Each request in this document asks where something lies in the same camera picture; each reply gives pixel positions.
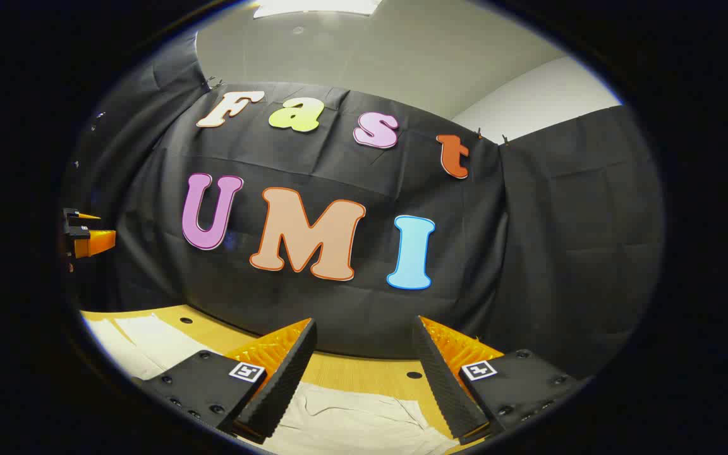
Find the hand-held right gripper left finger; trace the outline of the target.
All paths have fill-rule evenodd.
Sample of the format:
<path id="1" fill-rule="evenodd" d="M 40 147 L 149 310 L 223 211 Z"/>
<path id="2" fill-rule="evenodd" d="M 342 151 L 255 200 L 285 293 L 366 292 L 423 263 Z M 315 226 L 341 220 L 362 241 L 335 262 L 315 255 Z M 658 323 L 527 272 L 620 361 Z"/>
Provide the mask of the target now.
<path id="1" fill-rule="evenodd" d="M 191 420 L 262 444 L 291 403 L 317 342 L 306 318 L 221 355 L 200 349 L 140 389 Z"/>

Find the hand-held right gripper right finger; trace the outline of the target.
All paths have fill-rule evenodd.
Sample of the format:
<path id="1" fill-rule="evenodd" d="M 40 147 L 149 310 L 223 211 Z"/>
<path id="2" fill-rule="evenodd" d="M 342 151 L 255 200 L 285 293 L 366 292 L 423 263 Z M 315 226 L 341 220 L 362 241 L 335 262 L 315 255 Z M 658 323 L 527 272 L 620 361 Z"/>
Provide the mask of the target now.
<path id="1" fill-rule="evenodd" d="M 524 427 L 583 388 L 529 349 L 502 353 L 426 317 L 414 320 L 413 345 L 442 417 L 463 446 Z"/>

